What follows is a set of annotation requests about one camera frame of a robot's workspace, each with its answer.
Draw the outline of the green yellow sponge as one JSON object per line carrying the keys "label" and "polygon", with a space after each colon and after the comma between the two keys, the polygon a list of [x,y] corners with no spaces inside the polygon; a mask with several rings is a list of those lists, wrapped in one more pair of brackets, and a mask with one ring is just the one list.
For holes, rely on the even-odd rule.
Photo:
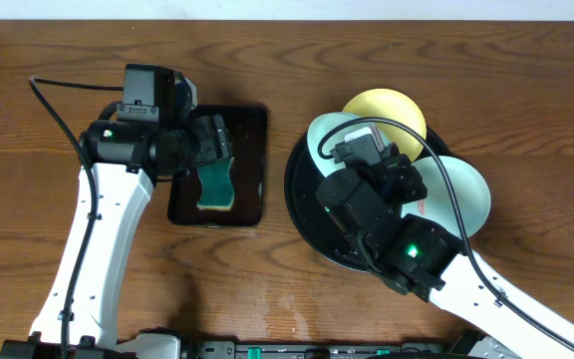
{"label": "green yellow sponge", "polygon": [[199,210],[230,211],[235,192],[230,172],[234,158],[218,161],[197,169],[201,195],[196,207]]}

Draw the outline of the yellow plate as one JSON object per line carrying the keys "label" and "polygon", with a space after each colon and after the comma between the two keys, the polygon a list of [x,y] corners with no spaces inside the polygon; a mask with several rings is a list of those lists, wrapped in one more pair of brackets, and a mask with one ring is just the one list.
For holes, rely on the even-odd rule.
{"label": "yellow plate", "polygon": [[[395,120],[412,129],[423,139],[427,137],[427,123],[421,109],[410,97],[396,90],[367,90],[351,99],[343,111],[359,117]],[[423,145],[405,131],[381,123],[377,123],[377,128],[412,162],[421,154]]]}

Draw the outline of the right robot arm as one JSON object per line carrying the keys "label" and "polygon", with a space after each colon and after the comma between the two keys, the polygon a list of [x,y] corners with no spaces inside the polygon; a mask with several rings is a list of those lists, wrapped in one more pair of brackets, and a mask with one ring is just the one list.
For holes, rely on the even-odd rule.
{"label": "right robot arm", "polygon": [[358,139],[313,157],[317,192],[369,270],[401,294],[449,311],[522,358],[574,358],[574,324],[500,276],[462,239],[484,225],[490,193],[453,157],[413,163]]}

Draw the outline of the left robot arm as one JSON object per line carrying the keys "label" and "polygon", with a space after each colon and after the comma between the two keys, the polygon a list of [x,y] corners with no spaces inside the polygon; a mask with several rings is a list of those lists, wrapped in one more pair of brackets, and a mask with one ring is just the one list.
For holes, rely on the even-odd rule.
{"label": "left robot arm", "polygon": [[219,115],[171,121],[102,115],[78,142],[77,207],[49,297],[27,340],[2,358],[179,358],[182,339],[163,329],[121,342],[118,307],[134,236],[159,177],[231,157]]}

